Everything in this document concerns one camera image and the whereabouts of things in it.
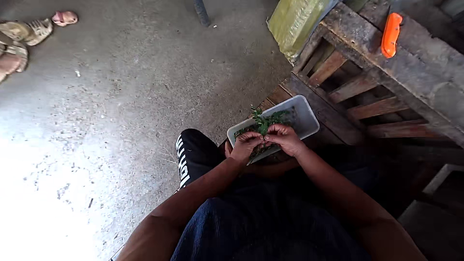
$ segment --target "beige shoe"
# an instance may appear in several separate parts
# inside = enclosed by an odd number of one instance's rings
[[[10,53],[0,56],[0,82],[12,74],[21,64],[21,57]]]
[[[19,42],[31,35],[32,29],[22,22],[5,22],[0,24],[0,32]]]
[[[28,24],[32,29],[32,34],[24,38],[24,41],[29,46],[34,46],[42,42],[47,36],[49,36],[53,31],[53,25],[50,19],[45,19],[43,21],[34,20]]]
[[[5,50],[5,52],[14,54],[20,57],[21,62],[19,63],[18,68],[16,69],[17,72],[22,72],[27,66],[27,61],[28,61],[28,51],[26,47],[17,41],[14,41],[12,45],[8,46]]]

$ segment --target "yellow sack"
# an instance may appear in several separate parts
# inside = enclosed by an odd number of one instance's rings
[[[280,0],[268,28],[280,51],[293,65],[306,41],[339,0]]]

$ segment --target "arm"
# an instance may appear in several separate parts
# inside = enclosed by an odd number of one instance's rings
[[[336,214],[352,225],[373,260],[426,260],[403,227],[375,200],[308,149],[291,127],[275,124],[264,138],[297,159]]]
[[[247,132],[237,138],[230,156],[214,169],[172,195],[132,232],[117,261],[169,260],[183,228],[206,199],[224,191],[246,166],[263,136]]]

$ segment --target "hand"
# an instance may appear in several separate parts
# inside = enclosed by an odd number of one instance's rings
[[[235,148],[233,148],[230,153],[230,157],[238,161],[240,164],[246,165],[253,149],[263,143],[264,138],[261,134],[253,131],[246,132],[238,136],[235,140]]]
[[[264,137],[266,145],[276,143],[280,145],[280,148],[285,153],[292,157],[297,157],[304,150],[308,149],[291,127],[282,124],[273,124],[269,126],[267,133],[268,135]]]

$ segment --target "wooden slat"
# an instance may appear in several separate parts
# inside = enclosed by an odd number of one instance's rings
[[[371,125],[367,127],[367,132],[376,138],[440,137],[439,134],[428,128],[425,120]]]
[[[319,47],[314,51],[314,54],[311,56],[309,59],[308,63],[306,66],[303,68],[301,74],[303,75],[308,75],[308,73],[311,71],[311,69],[316,65],[317,61],[319,61],[322,57],[322,55],[325,52],[325,47],[326,45],[320,44]]]
[[[280,85],[278,85],[277,88],[275,88],[274,91],[267,97],[267,99],[274,105],[284,102],[290,98],[291,95],[282,89]]]
[[[332,73],[334,73],[340,66],[346,62],[346,58],[339,51],[334,51],[327,60],[315,71],[309,78],[309,84],[313,87],[318,87],[323,83]]]
[[[326,29],[320,26],[317,27],[316,30],[314,30],[313,34],[309,38],[308,43],[303,48],[303,51],[301,52],[298,58],[298,61],[296,62],[295,67],[293,67],[293,70],[292,70],[293,73],[299,73],[303,69],[303,67],[305,66],[311,54],[314,52],[317,46],[321,43],[322,35],[325,33],[326,33]]]
[[[398,100],[398,97],[391,97],[373,104],[361,105],[348,109],[347,112],[355,119],[364,119],[406,109],[409,109],[409,107]]]
[[[373,77],[363,73],[333,90],[328,94],[328,96],[334,103],[339,103],[355,95],[373,89],[377,85],[378,83]]]
[[[348,119],[338,113],[294,74],[280,85],[292,96],[297,94],[305,96],[319,123],[325,125],[344,143],[357,145],[364,141],[364,135],[360,130],[355,128]]]

